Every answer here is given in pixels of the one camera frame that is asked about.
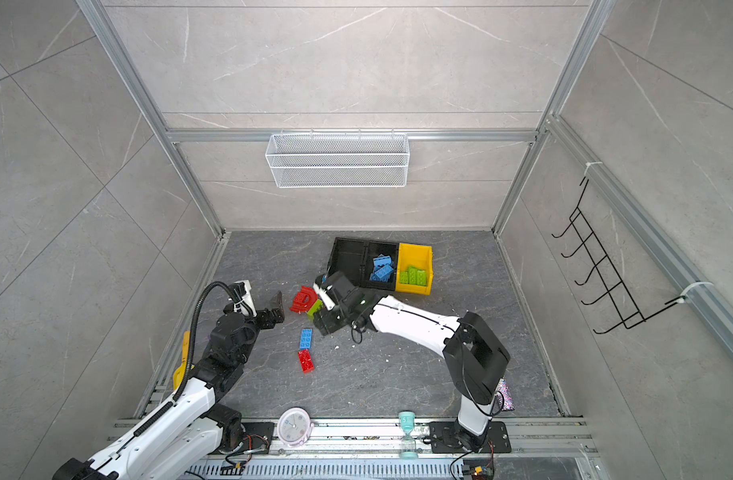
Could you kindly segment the blue lego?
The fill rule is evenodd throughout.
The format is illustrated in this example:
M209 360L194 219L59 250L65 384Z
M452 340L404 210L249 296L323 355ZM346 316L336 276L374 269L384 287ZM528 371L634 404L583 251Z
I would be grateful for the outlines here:
M384 266L392 266L392 258L387 255L376 256L372 259L372 262L375 269L379 269Z
M310 350L312 347L312 333L311 329L302 329L300 332L300 350Z
M384 266L379 269L374 269L370 274L370 281L374 282L388 282L394 272L392 266Z

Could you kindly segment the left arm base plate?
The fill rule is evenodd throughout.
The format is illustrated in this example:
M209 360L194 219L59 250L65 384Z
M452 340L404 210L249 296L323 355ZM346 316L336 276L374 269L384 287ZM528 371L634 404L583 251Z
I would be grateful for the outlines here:
M248 451L266 453L274 441L276 424L271 421L242 422L242 426L228 429L226 443L218 447L220 454L244 454Z

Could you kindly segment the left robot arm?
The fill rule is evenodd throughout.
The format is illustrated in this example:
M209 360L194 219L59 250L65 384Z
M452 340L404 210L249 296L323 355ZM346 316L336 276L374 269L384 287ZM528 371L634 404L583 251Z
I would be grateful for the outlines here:
M230 303L210 332L202 358L178 389L134 428L86 461L62 464L54 479L174 479L192 463L244 439L242 414L220 404L236 385L260 331L284 322L282 294L266 309Z

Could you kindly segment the red arch lego piece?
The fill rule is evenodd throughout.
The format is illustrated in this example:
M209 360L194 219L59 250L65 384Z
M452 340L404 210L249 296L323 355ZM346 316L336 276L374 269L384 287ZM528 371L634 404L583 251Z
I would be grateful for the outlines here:
M306 313L312 309L316 301L318 301L316 290L308 286L302 286L300 287L300 291L294 296L294 299L292 299L290 311L294 313Z

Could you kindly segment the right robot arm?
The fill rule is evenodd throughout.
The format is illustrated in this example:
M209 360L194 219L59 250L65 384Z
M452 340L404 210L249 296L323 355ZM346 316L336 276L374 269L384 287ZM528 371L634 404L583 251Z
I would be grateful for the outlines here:
M511 356L482 317L470 311L461 317L425 311L386 292L355 286L342 272L316 278L314 292L324 304L314 315L321 334L347 327L356 343L366 331L390 334L441 357L461 395L458 441L469 450L484 442L490 422L503 408L496 400L497 386Z

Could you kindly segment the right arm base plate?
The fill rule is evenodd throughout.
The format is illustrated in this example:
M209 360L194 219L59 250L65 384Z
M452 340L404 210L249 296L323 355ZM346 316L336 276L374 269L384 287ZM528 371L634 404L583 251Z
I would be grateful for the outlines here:
M486 430L476 436L456 421L434 421L428 424L425 440L433 454L452 453L511 453L512 447L503 422L490 421Z

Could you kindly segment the red lego brick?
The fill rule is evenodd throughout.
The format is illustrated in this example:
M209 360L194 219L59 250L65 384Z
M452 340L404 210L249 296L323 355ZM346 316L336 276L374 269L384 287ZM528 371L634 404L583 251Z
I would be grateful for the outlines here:
M304 374L308 374L314 371L314 362L312 361L310 350L302 349L298 351L298 361L300 362L300 367L302 368L302 372L304 372Z

